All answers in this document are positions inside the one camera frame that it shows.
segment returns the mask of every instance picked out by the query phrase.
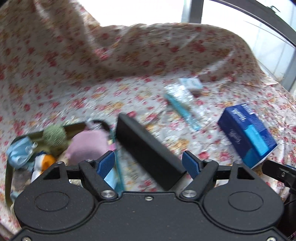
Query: red flower pattern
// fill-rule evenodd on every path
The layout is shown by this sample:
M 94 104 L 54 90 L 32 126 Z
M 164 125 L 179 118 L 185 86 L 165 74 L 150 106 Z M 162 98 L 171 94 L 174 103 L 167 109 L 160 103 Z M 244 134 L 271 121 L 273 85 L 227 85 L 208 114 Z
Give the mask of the red flower pattern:
M 51 24 L 35 7 L 43 0 L 33 1 L 29 8 L 25 4 L 12 0 L 0 9 L 3 25 L 16 25 L 0 37 L 0 103 L 10 105 L 4 104 L 0 117 L 1 169 L 6 168 L 5 150 L 16 135 L 55 121 L 83 121 L 87 115 L 107 119 L 114 126 L 121 111 L 155 126 L 155 135 L 174 137 L 178 145 L 188 141 L 193 153 L 206 150 L 197 155 L 201 159 L 231 164 L 238 156 L 232 148 L 225 151 L 226 137 L 214 123 L 225 107 L 246 101 L 262 120 L 271 118 L 276 123 L 270 130 L 280 142 L 270 158 L 296 165 L 295 100 L 264 76 L 250 48 L 237 35 L 197 24 L 99 27 L 77 4 L 57 11 L 58 21 Z M 57 6 L 57 0 L 46 5 L 48 11 Z M 192 131 L 176 112 L 165 112 L 163 87 L 184 75 L 198 77 L 206 86 L 193 105 L 207 107 L 211 124 L 201 122 L 199 132 Z M 180 156 L 172 145 L 167 146 Z M 125 176 L 132 180 L 131 190 L 157 190 L 150 177 L 140 169 L 135 172 L 137 178 Z M 282 193 L 280 184 L 268 182 Z M 0 203 L 0 223 L 15 233 L 19 226 L 4 205 Z

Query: orange plush toy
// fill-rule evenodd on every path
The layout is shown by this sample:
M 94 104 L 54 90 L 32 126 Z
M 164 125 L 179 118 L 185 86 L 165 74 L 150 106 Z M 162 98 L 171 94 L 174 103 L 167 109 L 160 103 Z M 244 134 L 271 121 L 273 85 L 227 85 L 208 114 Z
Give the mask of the orange plush toy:
M 31 182 L 39 177 L 47 168 L 49 168 L 56 159 L 53 155 L 41 154 L 35 157 L 34 172 L 32 174 Z

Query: blue gripper pad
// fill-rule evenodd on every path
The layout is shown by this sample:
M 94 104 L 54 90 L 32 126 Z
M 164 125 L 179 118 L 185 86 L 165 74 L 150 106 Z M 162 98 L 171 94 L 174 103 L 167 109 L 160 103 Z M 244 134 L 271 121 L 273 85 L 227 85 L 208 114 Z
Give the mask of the blue gripper pad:
M 115 165 L 115 152 L 111 152 L 98 164 L 97 173 L 104 179 Z
M 200 173 L 200 167 L 197 161 L 195 161 L 189 154 L 183 152 L 182 155 L 182 165 L 189 173 L 192 179 L 196 178 L 196 176 Z
M 290 165 L 288 165 L 288 164 L 285 164 L 285 166 L 286 166 L 286 167 L 289 167 L 289 168 L 292 168 L 293 170 L 296 170 L 296 168 L 295 168 L 295 167 L 293 167 L 293 166 L 290 166 Z

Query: metal bar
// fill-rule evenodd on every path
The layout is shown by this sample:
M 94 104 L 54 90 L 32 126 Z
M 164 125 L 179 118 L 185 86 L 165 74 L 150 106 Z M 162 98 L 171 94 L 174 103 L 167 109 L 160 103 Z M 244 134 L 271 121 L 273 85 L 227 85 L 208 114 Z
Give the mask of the metal bar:
M 284 79 L 281 82 L 281 85 L 288 90 L 289 92 L 294 91 L 296 88 L 296 51 L 294 51 L 294 55 L 292 60 L 287 68 Z
M 201 23 L 204 0 L 184 0 L 182 23 Z
M 192 0 L 192 5 L 194 2 L 199 2 L 200 0 Z M 296 32 L 290 27 L 284 20 L 277 16 L 273 10 L 269 7 L 262 5 L 256 0 L 212 0 L 226 6 L 237 9 L 258 21 L 264 23 L 286 40 L 288 40 L 293 46 L 296 47 Z

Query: green plush toy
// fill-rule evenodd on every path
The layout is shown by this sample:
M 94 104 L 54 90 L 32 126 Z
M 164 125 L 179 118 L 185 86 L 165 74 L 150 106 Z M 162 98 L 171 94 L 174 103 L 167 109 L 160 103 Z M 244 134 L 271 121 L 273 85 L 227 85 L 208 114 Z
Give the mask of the green plush toy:
M 47 127 L 43 131 L 42 137 L 54 157 L 58 157 L 68 147 L 66 131 L 64 127 L 60 125 Z

